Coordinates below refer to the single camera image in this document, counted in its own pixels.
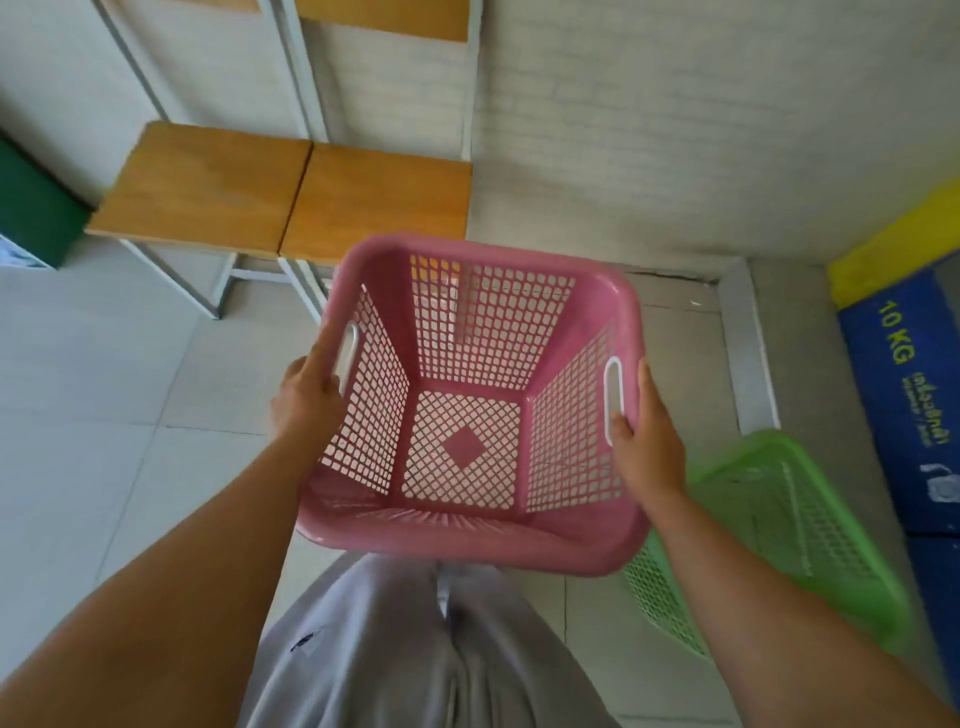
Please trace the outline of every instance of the yellow stripe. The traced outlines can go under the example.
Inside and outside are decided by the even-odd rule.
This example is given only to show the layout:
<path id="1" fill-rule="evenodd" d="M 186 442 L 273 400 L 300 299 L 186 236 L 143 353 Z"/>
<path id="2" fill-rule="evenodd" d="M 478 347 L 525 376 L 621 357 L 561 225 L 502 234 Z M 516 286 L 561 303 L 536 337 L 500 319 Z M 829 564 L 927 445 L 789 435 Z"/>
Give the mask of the yellow stripe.
<path id="1" fill-rule="evenodd" d="M 960 180 L 936 190 L 866 243 L 828 267 L 838 308 L 846 308 L 960 248 Z"/>

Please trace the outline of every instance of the pink plastic basket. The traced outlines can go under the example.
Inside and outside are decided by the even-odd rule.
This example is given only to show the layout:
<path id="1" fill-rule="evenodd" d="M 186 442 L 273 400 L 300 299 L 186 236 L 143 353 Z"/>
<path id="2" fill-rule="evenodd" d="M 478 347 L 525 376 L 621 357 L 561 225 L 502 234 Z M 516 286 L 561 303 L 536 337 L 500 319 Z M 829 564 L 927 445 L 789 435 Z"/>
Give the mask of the pink plastic basket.
<path id="1" fill-rule="evenodd" d="M 605 428 L 607 406 L 636 419 L 642 350 L 618 273 L 391 235 L 344 258 L 325 317 L 356 346 L 347 418 L 304 489 L 300 533 L 582 575 L 634 556 L 650 526 Z"/>

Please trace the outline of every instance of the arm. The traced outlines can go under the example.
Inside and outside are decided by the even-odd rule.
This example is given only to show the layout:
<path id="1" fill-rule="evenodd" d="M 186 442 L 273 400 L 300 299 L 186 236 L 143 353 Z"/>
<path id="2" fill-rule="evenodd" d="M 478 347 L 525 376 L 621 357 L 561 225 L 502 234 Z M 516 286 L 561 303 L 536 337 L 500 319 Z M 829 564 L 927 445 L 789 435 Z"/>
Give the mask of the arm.
<path id="1" fill-rule="evenodd" d="M 684 444 L 645 362 L 636 432 L 613 423 L 613 456 L 748 726 L 955 726 L 903 665 L 740 544 L 684 492 Z"/>
<path id="2" fill-rule="evenodd" d="M 344 416 L 322 331 L 271 402 L 274 441 L 68 615 L 0 687 L 0 725 L 232 726 L 300 485 Z"/>

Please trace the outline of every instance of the green plastic basket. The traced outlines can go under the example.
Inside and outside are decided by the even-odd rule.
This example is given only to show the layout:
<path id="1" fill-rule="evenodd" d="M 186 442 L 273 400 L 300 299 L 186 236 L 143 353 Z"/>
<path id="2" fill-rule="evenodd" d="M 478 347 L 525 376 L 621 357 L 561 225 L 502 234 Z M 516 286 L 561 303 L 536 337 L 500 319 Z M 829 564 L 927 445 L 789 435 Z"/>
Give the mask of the green plastic basket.
<path id="1" fill-rule="evenodd" d="M 883 649 L 903 648 L 910 633 L 905 589 L 792 438 L 777 430 L 750 435 L 722 464 L 692 478 L 688 490 L 745 546 L 822 596 Z M 709 659 L 656 532 L 623 572 L 650 621 Z"/>

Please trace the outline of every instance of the basket bottom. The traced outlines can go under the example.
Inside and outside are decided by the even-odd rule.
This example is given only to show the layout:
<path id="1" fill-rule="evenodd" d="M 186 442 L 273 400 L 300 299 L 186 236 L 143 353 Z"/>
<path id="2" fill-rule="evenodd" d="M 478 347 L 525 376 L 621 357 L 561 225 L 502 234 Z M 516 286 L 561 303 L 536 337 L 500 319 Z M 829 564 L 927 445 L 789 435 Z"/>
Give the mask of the basket bottom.
<path id="1" fill-rule="evenodd" d="M 520 405 L 429 389 L 417 397 L 403 496 L 507 516 L 517 507 Z"/>

